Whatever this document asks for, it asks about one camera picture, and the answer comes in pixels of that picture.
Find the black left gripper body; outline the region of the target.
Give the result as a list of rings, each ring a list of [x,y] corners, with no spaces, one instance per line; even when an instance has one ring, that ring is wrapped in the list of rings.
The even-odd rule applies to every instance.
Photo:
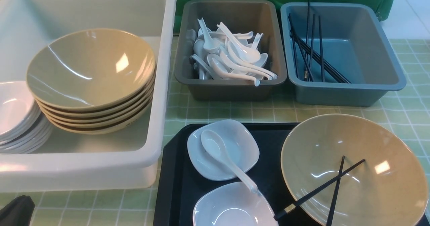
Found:
[[[1,226],[29,226],[35,203],[29,195],[16,197],[0,210]]]

